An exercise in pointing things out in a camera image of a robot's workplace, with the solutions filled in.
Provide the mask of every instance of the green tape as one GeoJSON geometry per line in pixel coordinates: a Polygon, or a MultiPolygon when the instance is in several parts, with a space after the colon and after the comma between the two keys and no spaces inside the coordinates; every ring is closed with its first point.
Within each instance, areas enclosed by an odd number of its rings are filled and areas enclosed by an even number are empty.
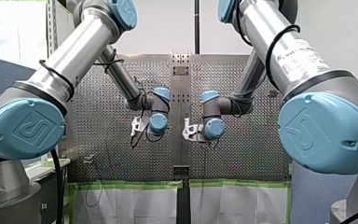
{"type": "MultiPolygon", "coordinates": [[[[63,163],[64,161],[69,161],[69,159],[60,159],[60,163],[63,163]]],[[[40,164],[41,167],[54,167],[54,161],[44,161],[42,164],[40,164]]]]}
{"type": "Polygon", "coordinates": [[[74,190],[87,189],[181,189],[182,181],[130,182],[130,181],[98,181],[92,183],[71,183],[74,190]]]}
{"type": "Polygon", "coordinates": [[[74,224],[75,220],[75,188],[68,184],[68,206],[69,206],[69,224],[74,224]]]}
{"type": "Polygon", "coordinates": [[[292,222],[292,186],[287,189],[287,208],[286,208],[286,223],[292,222]]]}
{"type": "Polygon", "coordinates": [[[265,189],[287,189],[290,188],[290,182],[272,182],[272,181],[252,181],[235,179],[192,179],[191,188],[213,188],[223,186],[239,186],[247,188],[265,188],[265,189]]]}

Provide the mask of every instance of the black pole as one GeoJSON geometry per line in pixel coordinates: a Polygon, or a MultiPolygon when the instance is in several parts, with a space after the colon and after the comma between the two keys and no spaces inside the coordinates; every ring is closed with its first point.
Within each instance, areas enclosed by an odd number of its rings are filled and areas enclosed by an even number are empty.
{"type": "Polygon", "coordinates": [[[196,54],[200,54],[200,0],[194,0],[196,54]]]}

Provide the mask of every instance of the blue joint cap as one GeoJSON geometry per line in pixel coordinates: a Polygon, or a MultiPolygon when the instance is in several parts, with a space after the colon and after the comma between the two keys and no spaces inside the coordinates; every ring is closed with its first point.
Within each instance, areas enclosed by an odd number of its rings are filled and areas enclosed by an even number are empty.
{"type": "Polygon", "coordinates": [[[221,22],[230,23],[236,0],[219,0],[218,17],[221,22]]]}
{"type": "Polygon", "coordinates": [[[52,103],[36,98],[20,99],[0,106],[0,158],[33,159],[60,142],[63,116],[52,103]]]}
{"type": "Polygon", "coordinates": [[[170,101],[171,99],[171,91],[167,88],[156,87],[155,89],[153,89],[153,93],[164,98],[167,101],[170,101]]]}
{"type": "Polygon", "coordinates": [[[217,98],[220,96],[218,91],[205,91],[201,94],[201,102],[203,104],[207,103],[208,101],[217,98]]]}
{"type": "Polygon", "coordinates": [[[168,119],[161,113],[153,114],[150,117],[149,128],[154,134],[163,134],[168,126],[168,119]]]}
{"type": "Polygon", "coordinates": [[[138,13],[132,0],[105,0],[111,8],[115,18],[125,31],[135,28],[138,13]]]}
{"type": "Polygon", "coordinates": [[[323,174],[358,174],[358,106],[334,94],[304,92],[283,107],[280,138],[299,164],[323,174]]]}
{"type": "Polygon", "coordinates": [[[212,141],[219,139],[225,130],[226,124],[222,119],[210,119],[205,125],[205,135],[212,141]]]}

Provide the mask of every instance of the perforated metal panel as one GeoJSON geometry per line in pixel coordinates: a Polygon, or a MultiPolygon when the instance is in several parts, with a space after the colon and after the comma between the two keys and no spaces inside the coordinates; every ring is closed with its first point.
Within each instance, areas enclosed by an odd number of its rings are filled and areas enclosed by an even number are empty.
{"type": "Polygon", "coordinates": [[[180,135],[189,103],[194,104],[191,122],[199,123],[200,94],[217,90],[230,95],[240,82],[247,56],[186,56],[180,65],[189,66],[190,73],[180,76],[172,74],[178,65],[172,55],[121,58],[147,91],[157,86],[172,90],[171,127],[160,142],[143,139],[131,149],[131,122],[139,112],[125,107],[120,91],[101,67],[91,68],[69,105],[68,155],[74,159],[70,181],[173,179],[174,165],[189,165],[190,178],[288,180],[291,160],[282,149],[277,124],[282,97],[273,96],[276,91],[267,80],[255,93],[252,114],[241,119],[224,116],[227,132],[216,148],[189,144],[180,135]],[[96,162],[85,163],[91,155],[96,162]]]}
{"type": "MultiPolygon", "coordinates": [[[[245,56],[191,56],[192,103],[200,104],[203,91],[229,96],[237,88],[245,56]]],[[[191,143],[190,178],[284,180],[290,158],[278,135],[282,96],[266,80],[255,92],[255,109],[240,119],[224,116],[227,131],[217,147],[191,143]]],[[[192,106],[192,123],[200,122],[200,107],[192,106]]]]}
{"type": "MultiPolygon", "coordinates": [[[[128,72],[143,82],[145,90],[170,87],[171,55],[120,57],[128,72]]],[[[95,179],[172,179],[171,136],[149,143],[145,136],[131,148],[131,122],[140,112],[125,106],[114,81],[94,66],[76,89],[72,102],[73,140],[77,150],[70,166],[70,181],[95,179]],[[94,164],[85,163],[94,156],[94,164]]]]}

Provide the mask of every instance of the metal bracket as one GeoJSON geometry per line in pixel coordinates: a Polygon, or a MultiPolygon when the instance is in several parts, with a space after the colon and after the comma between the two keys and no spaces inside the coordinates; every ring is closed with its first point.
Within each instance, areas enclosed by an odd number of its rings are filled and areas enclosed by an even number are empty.
{"type": "Polygon", "coordinates": [[[142,133],[149,124],[150,117],[135,117],[132,121],[131,137],[142,133]]]}
{"type": "Polygon", "coordinates": [[[188,76],[188,66],[174,66],[173,67],[174,76],[188,76]]]}
{"type": "Polygon", "coordinates": [[[185,138],[185,140],[190,142],[208,142],[201,134],[202,129],[203,124],[190,125],[190,118],[185,118],[185,128],[182,131],[182,136],[185,138]]]}
{"type": "Polygon", "coordinates": [[[174,175],[189,175],[190,168],[188,165],[173,166],[173,174],[174,175]]]}

